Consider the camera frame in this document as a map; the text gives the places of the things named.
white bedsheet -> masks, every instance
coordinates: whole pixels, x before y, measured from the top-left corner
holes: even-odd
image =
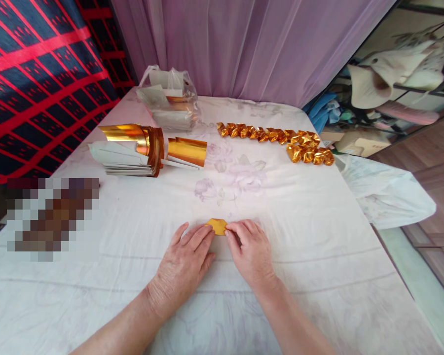
[[[441,354],[337,168],[293,164],[278,143],[222,139],[215,125],[312,131],[308,117],[279,104],[209,97],[199,104],[203,123],[177,136],[208,142],[203,171],[111,177],[83,143],[55,172],[101,181],[97,261],[17,262],[6,250],[13,235],[0,233],[0,354],[70,352],[147,284],[180,224],[210,218],[262,225],[278,276],[340,354]],[[134,91],[101,125],[123,123],[149,123]],[[104,139],[96,129],[85,142]],[[279,354],[225,237],[211,249],[217,258],[208,275],[148,352]]]

sheer curtain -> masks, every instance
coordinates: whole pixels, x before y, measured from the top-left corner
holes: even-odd
[[[199,95],[301,107],[394,0],[112,0],[138,79],[188,70]]]

plastic bag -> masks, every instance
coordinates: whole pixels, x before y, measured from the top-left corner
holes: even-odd
[[[163,129],[190,131],[198,120],[197,93],[187,71],[161,71],[159,66],[149,66],[137,96]]]
[[[352,155],[336,155],[335,162],[378,230],[417,223],[436,212],[436,203],[409,171]]]

hand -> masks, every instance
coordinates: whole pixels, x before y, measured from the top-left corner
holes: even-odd
[[[215,236],[212,226],[200,224],[181,238],[188,226],[186,222],[178,228],[147,286],[151,307],[163,321],[196,291],[216,257],[207,253]]]
[[[228,247],[238,271],[254,292],[270,287],[277,280],[271,259],[271,245],[265,232],[252,220],[229,223]],[[237,233],[242,245],[236,240]]]

cardboard box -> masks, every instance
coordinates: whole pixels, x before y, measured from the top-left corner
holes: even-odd
[[[380,132],[358,129],[346,132],[335,147],[341,153],[367,158],[390,144]]]
[[[337,126],[325,127],[320,134],[322,143],[325,147],[331,146],[334,142],[338,142],[344,137],[344,131]]]

